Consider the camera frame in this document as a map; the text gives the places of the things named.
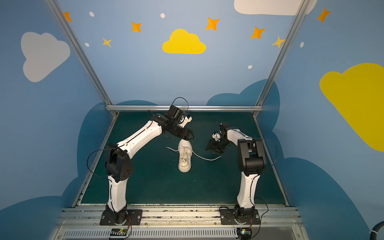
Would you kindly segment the white sneaker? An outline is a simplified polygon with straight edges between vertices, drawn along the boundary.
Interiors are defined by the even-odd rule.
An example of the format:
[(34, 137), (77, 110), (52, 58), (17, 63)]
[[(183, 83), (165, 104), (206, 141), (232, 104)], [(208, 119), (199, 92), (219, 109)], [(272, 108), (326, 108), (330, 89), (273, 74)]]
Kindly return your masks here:
[(193, 155), (193, 148), (189, 141), (180, 140), (178, 145), (179, 152), (179, 170), (182, 173), (187, 173), (192, 166), (191, 158)]

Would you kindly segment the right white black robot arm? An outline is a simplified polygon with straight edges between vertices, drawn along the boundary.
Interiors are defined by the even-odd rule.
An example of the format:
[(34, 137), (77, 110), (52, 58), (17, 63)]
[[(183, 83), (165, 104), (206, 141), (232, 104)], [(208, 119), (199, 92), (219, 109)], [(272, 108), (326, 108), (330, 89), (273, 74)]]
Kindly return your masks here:
[(241, 185), (234, 208), (219, 208), (221, 224), (260, 224), (261, 216), (255, 205), (255, 194), (258, 180), (267, 167), (263, 138), (248, 136), (227, 123), (220, 123), (219, 126), (220, 130), (213, 133), (206, 150), (223, 154), (230, 144), (234, 144), (237, 147), (237, 164), (241, 172)]

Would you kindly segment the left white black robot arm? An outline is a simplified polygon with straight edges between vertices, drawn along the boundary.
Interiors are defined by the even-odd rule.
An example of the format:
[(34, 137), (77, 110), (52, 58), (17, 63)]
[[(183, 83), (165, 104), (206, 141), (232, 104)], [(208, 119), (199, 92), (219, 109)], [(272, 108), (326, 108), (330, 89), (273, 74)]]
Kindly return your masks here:
[(102, 213), (101, 226), (124, 226), (131, 222), (127, 210), (126, 190), (128, 179), (134, 172), (132, 158), (154, 138), (164, 132), (181, 140), (194, 138), (192, 130), (186, 128), (192, 121), (189, 113), (171, 105), (164, 114), (155, 114), (138, 131), (117, 144), (108, 144), (105, 169), (109, 181), (109, 199)]

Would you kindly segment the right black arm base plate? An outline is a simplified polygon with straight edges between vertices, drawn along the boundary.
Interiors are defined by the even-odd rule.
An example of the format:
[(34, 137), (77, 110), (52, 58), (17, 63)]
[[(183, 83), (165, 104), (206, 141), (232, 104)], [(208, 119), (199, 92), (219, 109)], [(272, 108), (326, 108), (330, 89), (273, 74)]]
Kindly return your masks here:
[(255, 208), (219, 208), (219, 212), (222, 225), (257, 225), (261, 223), (259, 212)]

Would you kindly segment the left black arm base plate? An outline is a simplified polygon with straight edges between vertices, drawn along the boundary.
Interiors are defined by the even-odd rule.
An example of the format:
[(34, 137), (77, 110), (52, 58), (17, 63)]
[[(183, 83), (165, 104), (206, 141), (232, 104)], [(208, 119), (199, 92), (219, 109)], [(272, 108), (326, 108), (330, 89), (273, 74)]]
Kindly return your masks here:
[(111, 209), (104, 210), (100, 226), (138, 226), (141, 223), (143, 210), (122, 209), (115, 213)]

